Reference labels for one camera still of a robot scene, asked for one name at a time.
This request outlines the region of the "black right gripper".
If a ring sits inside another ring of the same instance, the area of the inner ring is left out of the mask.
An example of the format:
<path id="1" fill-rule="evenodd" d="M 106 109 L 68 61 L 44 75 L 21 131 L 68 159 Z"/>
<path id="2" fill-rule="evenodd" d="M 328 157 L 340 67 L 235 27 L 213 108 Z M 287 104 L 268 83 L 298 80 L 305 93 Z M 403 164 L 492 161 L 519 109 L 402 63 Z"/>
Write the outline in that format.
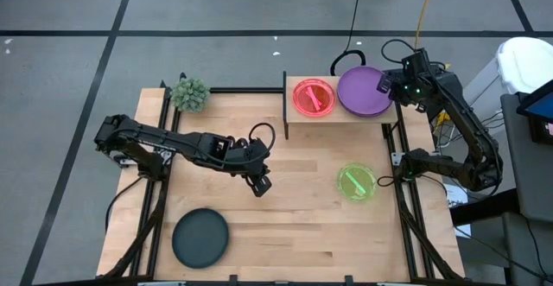
<path id="1" fill-rule="evenodd" d="M 387 94 L 389 99 L 400 105 L 414 105 L 417 110 L 427 110 L 436 89 L 427 51 L 417 48 L 413 54 L 403 58 L 401 64 L 401 69 L 384 72 L 377 91 Z"/>

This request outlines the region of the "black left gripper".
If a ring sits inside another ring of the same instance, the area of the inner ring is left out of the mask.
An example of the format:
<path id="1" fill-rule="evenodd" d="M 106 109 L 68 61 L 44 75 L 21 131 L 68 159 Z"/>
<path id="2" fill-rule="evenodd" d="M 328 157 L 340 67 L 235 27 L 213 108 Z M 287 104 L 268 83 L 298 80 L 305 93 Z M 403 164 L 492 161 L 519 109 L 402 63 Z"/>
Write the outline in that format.
<path id="1" fill-rule="evenodd" d="M 260 138 L 250 141 L 240 138 L 226 152 L 226 170 L 231 176 L 239 175 L 256 197 L 262 197 L 272 186 L 270 172 L 264 160 L 270 151 Z"/>

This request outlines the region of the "purple plastic plate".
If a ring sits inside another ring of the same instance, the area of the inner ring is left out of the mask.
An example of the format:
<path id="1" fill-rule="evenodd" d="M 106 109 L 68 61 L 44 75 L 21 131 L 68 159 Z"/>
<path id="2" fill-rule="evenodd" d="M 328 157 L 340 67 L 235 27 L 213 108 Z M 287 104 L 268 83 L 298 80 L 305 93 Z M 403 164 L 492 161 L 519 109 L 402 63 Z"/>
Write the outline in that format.
<path id="1" fill-rule="evenodd" d="M 342 106 L 360 117 L 376 117 L 391 105 L 387 93 L 377 90 L 385 74 L 373 67 L 354 67 L 340 76 L 337 95 Z"/>

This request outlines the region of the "dark teal plate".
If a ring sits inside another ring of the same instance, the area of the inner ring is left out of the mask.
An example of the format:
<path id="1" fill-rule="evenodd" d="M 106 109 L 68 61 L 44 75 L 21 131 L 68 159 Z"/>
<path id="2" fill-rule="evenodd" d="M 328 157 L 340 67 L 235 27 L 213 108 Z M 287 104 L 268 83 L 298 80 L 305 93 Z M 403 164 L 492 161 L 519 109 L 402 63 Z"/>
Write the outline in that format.
<path id="1" fill-rule="evenodd" d="M 204 269 L 216 264 L 226 253 L 229 226 L 210 208 L 197 208 L 183 215 L 172 233 L 172 249 L 188 268 Z"/>

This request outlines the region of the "green translucent plate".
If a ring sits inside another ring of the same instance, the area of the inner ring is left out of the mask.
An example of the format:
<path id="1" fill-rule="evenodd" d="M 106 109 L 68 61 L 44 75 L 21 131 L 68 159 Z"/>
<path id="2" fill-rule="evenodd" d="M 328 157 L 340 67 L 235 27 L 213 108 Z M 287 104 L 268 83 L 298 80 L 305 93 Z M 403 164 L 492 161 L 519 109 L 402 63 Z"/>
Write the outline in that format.
<path id="1" fill-rule="evenodd" d="M 337 188 L 350 201 L 366 201 L 375 193 L 376 178 L 367 166 L 355 162 L 348 163 L 337 175 Z"/>

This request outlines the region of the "wooden shelf with black legs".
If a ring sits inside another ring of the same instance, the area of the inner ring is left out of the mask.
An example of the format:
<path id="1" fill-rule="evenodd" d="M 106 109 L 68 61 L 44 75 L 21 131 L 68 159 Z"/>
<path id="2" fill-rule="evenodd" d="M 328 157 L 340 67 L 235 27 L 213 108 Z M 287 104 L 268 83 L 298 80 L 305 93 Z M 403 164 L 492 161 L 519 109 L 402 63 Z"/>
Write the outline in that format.
<path id="1" fill-rule="evenodd" d="M 324 92 L 329 92 L 330 88 L 333 89 L 334 99 L 331 100 L 330 103 L 334 107 L 331 111 L 320 117 L 311 117 L 309 115 L 304 115 L 296 109 L 296 106 L 293 104 L 294 90 L 305 80 L 315 80 L 315 83 L 311 84 L 310 87 L 320 86 Z M 395 108 L 394 103 L 391 103 L 390 107 L 384 113 L 376 117 L 363 118 L 348 112 L 341 105 L 339 105 L 338 96 L 336 94 L 338 81 L 339 77 L 333 76 L 288 76 L 286 72 L 283 72 L 283 128 L 284 137 L 286 139 L 289 139 L 290 124 L 394 124 L 397 122 L 397 109 Z"/>

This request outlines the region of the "potted green succulent plant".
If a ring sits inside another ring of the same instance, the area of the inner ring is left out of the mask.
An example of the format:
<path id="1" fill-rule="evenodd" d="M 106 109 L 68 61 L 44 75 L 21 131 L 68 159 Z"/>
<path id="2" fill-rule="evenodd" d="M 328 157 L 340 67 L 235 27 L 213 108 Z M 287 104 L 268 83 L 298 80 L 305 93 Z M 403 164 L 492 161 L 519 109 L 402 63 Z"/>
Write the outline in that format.
<path id="1" fill-rule="evenodd" d="M 180 79 L 170 94 L 176 110 L 192 113 L 201 112 L 211 96 L 210 88 L 198 78 Z"/>

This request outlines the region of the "white lidded bin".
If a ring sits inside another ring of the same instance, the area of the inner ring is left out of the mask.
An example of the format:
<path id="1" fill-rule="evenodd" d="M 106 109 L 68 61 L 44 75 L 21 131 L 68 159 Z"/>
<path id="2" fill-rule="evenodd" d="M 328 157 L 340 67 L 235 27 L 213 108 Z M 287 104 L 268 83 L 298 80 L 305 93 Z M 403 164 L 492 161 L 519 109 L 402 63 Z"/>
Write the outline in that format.
<path id="1" fill-rule="evenodd" d="M 463 88 L 479 119 L 500 111 L 500 97 L 532 93 L 553 79 L 553 45 L 531 37 L 514 37 L 499 45 L 489 63 Z"/>

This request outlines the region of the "white paper sheet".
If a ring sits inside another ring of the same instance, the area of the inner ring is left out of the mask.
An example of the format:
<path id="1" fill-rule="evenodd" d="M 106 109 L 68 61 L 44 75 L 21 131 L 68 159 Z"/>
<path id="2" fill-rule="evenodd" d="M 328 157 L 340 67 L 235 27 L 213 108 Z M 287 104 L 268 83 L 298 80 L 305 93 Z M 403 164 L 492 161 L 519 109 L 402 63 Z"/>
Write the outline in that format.
<path id="1" fill-rule="evenodd" d="M 447 192 L 447 202 L 449 208 L 468 203 L 468 194 L 464 188 L 449 184 L 445 184 L 444 187 L 446 188 Z M 471 226 L 455 226 L 454 231 L 455 235 L 459 238 L 469 238 L 469 236 L 471 235 Z"/>

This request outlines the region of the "black tablet screen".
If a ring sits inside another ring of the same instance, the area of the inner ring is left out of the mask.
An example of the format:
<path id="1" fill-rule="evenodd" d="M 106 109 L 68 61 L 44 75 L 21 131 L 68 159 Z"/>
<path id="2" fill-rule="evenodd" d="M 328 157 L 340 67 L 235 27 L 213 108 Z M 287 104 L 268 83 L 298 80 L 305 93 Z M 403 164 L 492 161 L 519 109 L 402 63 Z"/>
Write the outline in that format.
<path id="1" fill-rule="evenodd" d="M 531 140 L 553 146 L 553 79 L 526 94 L 518 92 L 517 114 L 527 117 Z"/>

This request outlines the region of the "grey cart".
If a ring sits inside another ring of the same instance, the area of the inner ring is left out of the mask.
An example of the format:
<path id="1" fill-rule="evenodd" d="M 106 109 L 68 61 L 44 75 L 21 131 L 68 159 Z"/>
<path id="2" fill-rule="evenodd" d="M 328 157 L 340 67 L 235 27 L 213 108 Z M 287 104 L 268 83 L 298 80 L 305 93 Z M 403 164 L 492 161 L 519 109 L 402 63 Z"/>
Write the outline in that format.
<path id="1" fill-rule="evenodd" d="M 500 98 L 519 211 L 502 216 L 517 286 L 553 286 L 553 146 L 534 143 L 519 97 Z"/>

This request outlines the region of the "black aluminium table frame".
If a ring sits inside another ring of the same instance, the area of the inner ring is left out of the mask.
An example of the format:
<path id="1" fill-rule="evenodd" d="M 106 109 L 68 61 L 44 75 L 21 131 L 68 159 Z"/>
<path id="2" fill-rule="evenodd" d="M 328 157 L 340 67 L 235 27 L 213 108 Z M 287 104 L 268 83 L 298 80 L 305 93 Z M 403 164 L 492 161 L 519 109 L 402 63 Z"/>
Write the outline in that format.
<path id="1" fill-rule="evenodd" d="M 364 121 L 341 113 L 328 124 L 303 123 L 287 107 L 282 87 L 221 87 L 200 114 L 183 114 L 181 132 L 253 135 L 274 141 L 271 190 L 256 197 L 241 178 L 198 168 L 177 156 L 167 184 L 162 227 L 143 245 L 136 274 L 158 280 L 406 282 L 438 271 L 417 242 L 404 250 L 404 230 L 391 186 L 365 202 L 343 196 L 340 169 L 357 162 L 385 178 L 392 150 L 433 149 L 427 118 L 413 108 L 391 109 Z M 187 212 L 221 213 L 230 226 L 225 255 L 203 270 L 182 265 L 172 233 Z"/>

